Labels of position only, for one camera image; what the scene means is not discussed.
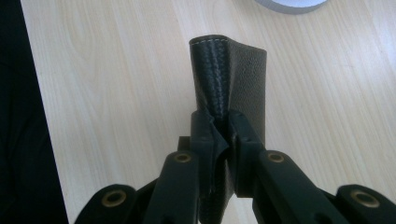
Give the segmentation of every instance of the table surface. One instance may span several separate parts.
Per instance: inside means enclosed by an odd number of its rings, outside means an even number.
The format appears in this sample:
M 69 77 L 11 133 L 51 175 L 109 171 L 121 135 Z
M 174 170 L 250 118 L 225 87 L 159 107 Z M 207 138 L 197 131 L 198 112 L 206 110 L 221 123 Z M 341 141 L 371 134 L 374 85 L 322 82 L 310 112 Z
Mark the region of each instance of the table surface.
M 322 189 L 396 202 L 396 1 L 330 0 L 303 15 L 253 0 L 22 0 L 67 215 L 99 189 L 139 189 L 190 135 L 188 42 L 219 34 L 268 52 L 265 146 Z M 224 223 L 254 223 L 233 198 Z

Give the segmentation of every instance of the textured leather surface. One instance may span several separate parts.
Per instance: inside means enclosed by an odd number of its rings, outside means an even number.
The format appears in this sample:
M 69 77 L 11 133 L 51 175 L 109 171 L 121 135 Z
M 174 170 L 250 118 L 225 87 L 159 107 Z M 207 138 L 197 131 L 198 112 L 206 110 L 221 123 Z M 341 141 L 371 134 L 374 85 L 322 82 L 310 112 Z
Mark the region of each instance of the textured leather surface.
M 191 63 L 198 109 L 207 110 L 224 139 L 229 139 L 230 109 L 244 113 L 264 140 L 266 51 L 237 43 L 223 35 L 190 41 Z M 200 221 L 220 223 L 232 195 L 227 151 L 218 157 L 215 186 L 200 201 Z

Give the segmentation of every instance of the white stitching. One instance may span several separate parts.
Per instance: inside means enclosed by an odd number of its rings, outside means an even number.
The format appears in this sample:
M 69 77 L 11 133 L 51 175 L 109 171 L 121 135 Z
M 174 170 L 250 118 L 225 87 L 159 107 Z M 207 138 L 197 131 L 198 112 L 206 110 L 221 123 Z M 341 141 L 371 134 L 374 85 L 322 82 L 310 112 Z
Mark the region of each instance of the white stitching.
M 226 42 L 228 42 L 228 39 L 209 39 L 209 40 L 203 40 L 203 41 L 200 41 L 200 42 L 197 42 L 197 43 L 193 43 L 193 44 L 191 44 L 191 45 L 197 45 L 197 44 L 202 44 L 202 43 L 205 43 L 205 42 L 210 42 L 210 41 L 226 41 Z

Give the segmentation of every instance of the black fabric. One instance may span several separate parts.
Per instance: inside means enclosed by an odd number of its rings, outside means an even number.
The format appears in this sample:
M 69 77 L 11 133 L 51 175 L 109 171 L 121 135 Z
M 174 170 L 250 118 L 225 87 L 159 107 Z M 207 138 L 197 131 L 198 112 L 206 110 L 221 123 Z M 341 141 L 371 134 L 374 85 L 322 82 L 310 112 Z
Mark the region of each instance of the black fabric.
M 194 38 L 190 50 L 198 109 L 209 112 L 229 145 L 230 109 L 245 114 L 263 140 L 266 51 L 223 35 Z M 203 224 L 221 222 L 233 192 L 227 167 L 229 150 L 219 150 L 222 154 L 216 158 L 215 184 L 211 193 L 200 200 L 199 218 Z
M 0 1 L 0 223 L 67 223 L 20 1 Z

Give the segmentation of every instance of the white round object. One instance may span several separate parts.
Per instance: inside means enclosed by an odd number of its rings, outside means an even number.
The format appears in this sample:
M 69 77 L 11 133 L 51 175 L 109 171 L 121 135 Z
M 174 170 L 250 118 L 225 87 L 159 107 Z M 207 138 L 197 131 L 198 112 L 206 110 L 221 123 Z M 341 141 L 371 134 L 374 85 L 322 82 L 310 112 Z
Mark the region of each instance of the white round object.
M 256 0 L 273 11 L 287 14 L 302 14 L 317 9 L 327 0 Z

